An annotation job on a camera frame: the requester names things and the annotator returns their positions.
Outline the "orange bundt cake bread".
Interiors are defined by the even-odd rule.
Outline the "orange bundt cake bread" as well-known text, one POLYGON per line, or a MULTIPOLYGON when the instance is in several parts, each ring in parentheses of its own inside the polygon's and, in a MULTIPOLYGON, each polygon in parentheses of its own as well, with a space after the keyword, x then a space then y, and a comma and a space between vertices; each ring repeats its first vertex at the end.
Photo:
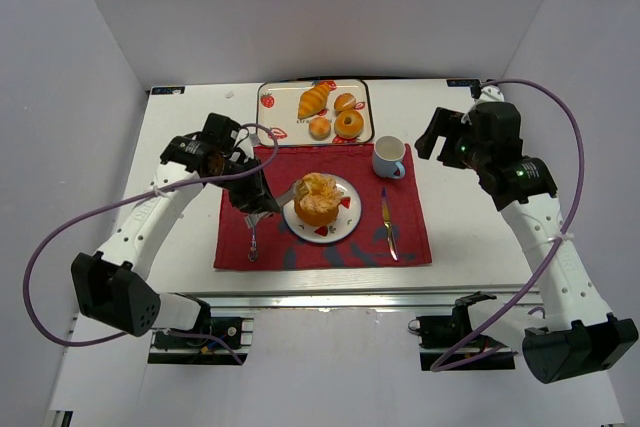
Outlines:
POLYGON ((295 188, 294 210, 301 221, 323 227, 336 220, 343 194, 333 177, 311 172, 295 188))

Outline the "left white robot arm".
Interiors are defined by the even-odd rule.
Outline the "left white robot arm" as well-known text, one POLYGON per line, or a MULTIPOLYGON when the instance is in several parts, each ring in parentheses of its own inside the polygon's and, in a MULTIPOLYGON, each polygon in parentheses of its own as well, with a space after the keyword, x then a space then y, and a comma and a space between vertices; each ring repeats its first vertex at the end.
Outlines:
POLYGON ((166 237, 207 184, 227 192, 249 227, 281 213, 293 199, 293 188, 279 197, 271 193, 263 162, 239 146, 243 129, 211 113, 201 131, 171 140, 145 198, 94 254, 80 253, 71 265, 84 316, 136 337, 150 330, 206 332, 211 318, 206 302, 181 293, 157 293, 147 278, 166 237))

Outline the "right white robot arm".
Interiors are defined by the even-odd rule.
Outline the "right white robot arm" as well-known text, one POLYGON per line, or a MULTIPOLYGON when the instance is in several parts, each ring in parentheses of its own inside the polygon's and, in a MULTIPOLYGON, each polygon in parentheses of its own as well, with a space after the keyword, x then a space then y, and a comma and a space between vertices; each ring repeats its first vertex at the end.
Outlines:
POLYGON ((450 359, 488 337, 522 355, 543 384, 605 371, 638 341, 638 328, 617 318, 591 281, 568 232, 573 218, 561 213, 547 165, 523 153, 516 106, 504 101, 494 82, 474 88, 472 96, 466 113, 437 108, 414 147, 427 159, 442 138, 438 161, 477 174, 515 235, 531 277, 506 303, 476 292, 456 300, 446 324, 423 321, 423 347, 446 349, 430 369, 442 372, 492 355, 488 349, 450 359))

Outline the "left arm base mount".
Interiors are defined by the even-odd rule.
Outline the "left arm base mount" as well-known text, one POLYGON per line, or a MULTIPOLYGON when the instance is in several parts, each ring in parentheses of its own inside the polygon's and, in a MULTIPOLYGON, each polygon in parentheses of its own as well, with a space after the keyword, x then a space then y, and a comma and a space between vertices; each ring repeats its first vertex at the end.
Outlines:
POLYGON ((240 366, 253 340, 255 312, 244 307, 211 309, 198 337, 154 332, 147 356, 151 365, 240 366))

